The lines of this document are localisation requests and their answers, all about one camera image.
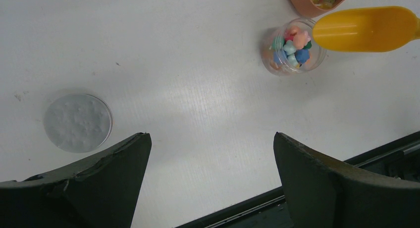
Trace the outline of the yellow plastic scoop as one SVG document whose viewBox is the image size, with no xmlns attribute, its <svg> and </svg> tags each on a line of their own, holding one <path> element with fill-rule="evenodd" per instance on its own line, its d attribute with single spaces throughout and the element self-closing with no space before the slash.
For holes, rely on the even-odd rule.
<svg viewBox="0 0 420 228">
<path fill-rule="evenodd" d="M 341 10 L 313 27 L 314 41 L 338 52 L 389 52 L 419 38 L 419 17 L 401 6 Z"/>
</svg>

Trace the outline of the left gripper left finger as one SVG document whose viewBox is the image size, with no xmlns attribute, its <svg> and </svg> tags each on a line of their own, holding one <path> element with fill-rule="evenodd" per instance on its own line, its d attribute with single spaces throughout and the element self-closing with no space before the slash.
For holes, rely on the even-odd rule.
<svg viewBox="0 0 420 228">
<path fill-rule="evenodd" d="M 152 148 L 136 133 L 86 158 L 0 184 L 3 228 L 129 228 Z"/>
</svg>

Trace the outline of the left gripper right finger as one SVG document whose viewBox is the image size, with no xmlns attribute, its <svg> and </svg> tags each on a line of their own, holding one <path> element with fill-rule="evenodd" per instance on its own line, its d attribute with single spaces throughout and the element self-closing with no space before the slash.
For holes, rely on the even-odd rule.
<svg viewBox="0 0 420 228">
<path fill-rule="evenodd" d="M 419 183 L 360 169 L 280 132 L 273 150 L 295 227 L 419 227 Z"/>
</svg>

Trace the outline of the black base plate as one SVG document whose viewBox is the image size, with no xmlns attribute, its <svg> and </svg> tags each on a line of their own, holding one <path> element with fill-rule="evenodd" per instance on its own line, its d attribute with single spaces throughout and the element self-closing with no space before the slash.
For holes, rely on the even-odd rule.
<svg viewBox="0 0 420 228">
<path fill-rule="evenodd" d="M 420 183 L 418 132 L 343 161 L 380 175 Z M 295 228 L 283 187 L 196 219 L 188 228 Z"/>
</svg>

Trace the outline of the clear plastic jar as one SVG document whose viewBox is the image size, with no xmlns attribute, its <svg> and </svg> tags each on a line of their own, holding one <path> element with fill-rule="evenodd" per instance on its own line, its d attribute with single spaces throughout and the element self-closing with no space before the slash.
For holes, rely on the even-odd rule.
<svg viewBox="0 0 420 228">
<path fill-rule="evenodd" d="M 316 22 L 297 18 L 283 26 L 270 28 L 260 43 L 264 66 L 271 73 L 291 75 L 314 70 L 326 57 L 326 49 L 313 37 Z"/>
</svg>

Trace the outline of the clear jar lid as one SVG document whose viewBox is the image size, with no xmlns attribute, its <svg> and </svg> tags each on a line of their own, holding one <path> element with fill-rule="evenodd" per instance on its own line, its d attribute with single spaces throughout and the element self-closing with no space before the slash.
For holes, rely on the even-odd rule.
<svg viewBox="0 0 420 228">
<path fill-rule="evenodd" d="M 61 150 L 87 153 L 107 141 L 113 128 L 113 116 L 98 97 L 68 94 L 48 106 L 43 125 L 48 139 Z"/>
</svg>

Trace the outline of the orange tray of lollipops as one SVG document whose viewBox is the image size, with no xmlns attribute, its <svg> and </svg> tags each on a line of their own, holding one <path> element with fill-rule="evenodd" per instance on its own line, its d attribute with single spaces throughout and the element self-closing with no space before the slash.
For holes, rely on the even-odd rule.
<svg viewBox="0 0 420 228">
<path fill-rule="evenodd" d="M 335 0 L 331 6 L 327 6 L 329 5 L 328 3 L 322 4 L 319 1 L 315 3 L 314 0 L 290 0 L 296 12 L 306 18 L 314 18 L 326 14 L 338 7 L 343 1 Z"/>
</svg>

